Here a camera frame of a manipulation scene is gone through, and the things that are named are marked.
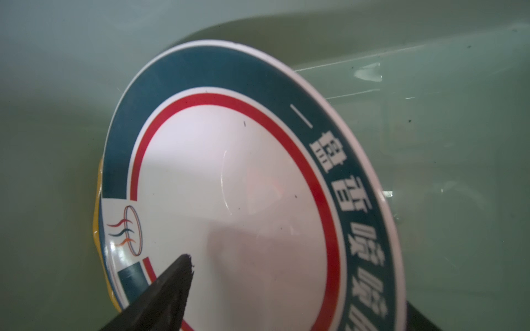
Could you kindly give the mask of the white plate green rim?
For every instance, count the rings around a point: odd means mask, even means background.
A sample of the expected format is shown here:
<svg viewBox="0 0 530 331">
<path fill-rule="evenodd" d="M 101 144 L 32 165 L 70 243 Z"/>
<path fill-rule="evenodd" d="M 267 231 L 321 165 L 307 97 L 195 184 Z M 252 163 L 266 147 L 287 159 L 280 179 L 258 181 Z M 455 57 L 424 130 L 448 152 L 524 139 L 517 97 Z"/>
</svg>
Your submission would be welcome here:
<svg viewBox="0 0 530 331">
<path fill-rule="evenodd" d="M 121 96 L 102 159 L 99 237 L 121 313 L 190 255 L 190 330 L 406 328 L 375 171 L 272 56 L 219 40 L 157 55 Z"/>
</svg>

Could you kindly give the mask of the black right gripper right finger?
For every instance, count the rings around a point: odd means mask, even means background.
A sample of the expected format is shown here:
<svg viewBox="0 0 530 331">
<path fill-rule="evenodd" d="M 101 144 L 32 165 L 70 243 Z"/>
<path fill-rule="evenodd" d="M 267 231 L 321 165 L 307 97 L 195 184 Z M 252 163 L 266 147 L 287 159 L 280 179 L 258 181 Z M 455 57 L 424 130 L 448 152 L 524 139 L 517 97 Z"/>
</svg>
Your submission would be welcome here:
<svg viewBox="0 0 530 331">
<path fill-rule="evenodd" d="M 441 331 L 441 329 L 408 301 L 406 331 Z"/>
</svg>

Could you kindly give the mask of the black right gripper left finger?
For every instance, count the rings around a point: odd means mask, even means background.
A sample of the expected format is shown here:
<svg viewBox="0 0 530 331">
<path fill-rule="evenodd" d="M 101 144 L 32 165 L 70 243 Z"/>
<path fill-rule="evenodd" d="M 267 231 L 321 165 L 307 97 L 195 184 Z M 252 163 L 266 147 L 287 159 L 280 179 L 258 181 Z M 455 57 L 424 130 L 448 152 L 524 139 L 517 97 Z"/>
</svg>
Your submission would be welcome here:
<svg viewBox="0 0 530 331">
<path fill-rule="evenodd" d="M 139 299 L 102 330 L 190 330 L 184 312 L 193 280 L 190 255 L 179 256 Z"/>
</svg>

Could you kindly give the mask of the mint green plastic bin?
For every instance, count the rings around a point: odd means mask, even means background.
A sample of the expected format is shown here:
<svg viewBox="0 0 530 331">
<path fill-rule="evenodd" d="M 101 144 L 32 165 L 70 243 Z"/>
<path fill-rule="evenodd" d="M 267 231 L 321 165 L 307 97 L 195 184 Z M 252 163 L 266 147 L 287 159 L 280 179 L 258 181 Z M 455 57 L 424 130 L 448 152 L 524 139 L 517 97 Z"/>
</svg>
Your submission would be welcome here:
<svg viewBox="0 0 530 331">
<path fill-rule="evenodd" d="M 442 330 L 529 329 L 528 1 L 3 1 L 1 329 L 115 315 L 92 239 L 125 88 L 180 43 L 269 53 L 367 153 L 407 298 Z"/>
</svg>

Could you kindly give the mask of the yellow polka dot plate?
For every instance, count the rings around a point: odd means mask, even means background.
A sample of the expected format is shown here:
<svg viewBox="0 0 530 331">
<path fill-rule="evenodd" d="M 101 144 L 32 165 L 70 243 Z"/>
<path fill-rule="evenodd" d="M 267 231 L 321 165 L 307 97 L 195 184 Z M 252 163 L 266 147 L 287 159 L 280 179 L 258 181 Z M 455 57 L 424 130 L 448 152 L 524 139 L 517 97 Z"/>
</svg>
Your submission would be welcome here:
<svg viewBox="0 0 530 331">
<path fill-rule="evenodd" d="M 96 186 L 96 195 L 95 195 L 95 209 L 94 209 L 94 214 L 93 214 L 93 219 L 92 219 L 92 238 L 94 240 L 95 248 L 97 250 L 97 253 L 98 253 L 98 256 L 99 256 L 99 260 L 100 260 L 101 265 L 102 265 L 102 269 L 103 269 L 103 272 L 104 272 L 104 278 L 105 278 L 105 282 L 106 282 L 106 289 L 107 289 L 108 295 L 110 297 L 110 301 L 111 301 L 112 305 L 115 307 L 115 309 L 120 313 L 122 311 L 122 308 L 121 308 L 120 303 L 118 302 L 118 300 L 117 300 L 117 298 L 115 296 L 115 291 L 112 289 L 111 283 L 108 280 L 108 273 L 107 273 L 106 263 L 104 261 L 104 254 L 103 254 L 103 249 L 102 249 L 102 240 L 99 237 L 100 234 L 102 234 L 102 232 L 100 230 L 101 226 L 99 225 L 99 221 L 100 221 L 100 216 L 99 216 L 99 212 L 100 212 L 100 198 L 101 198 L 101 193 L 102 193 L 102 164 L 103 164 L 103 159 L 100 159 L 99 165 L 98 165 L 98 170 L 97 170 L 97 186 Z"/>
</svg>

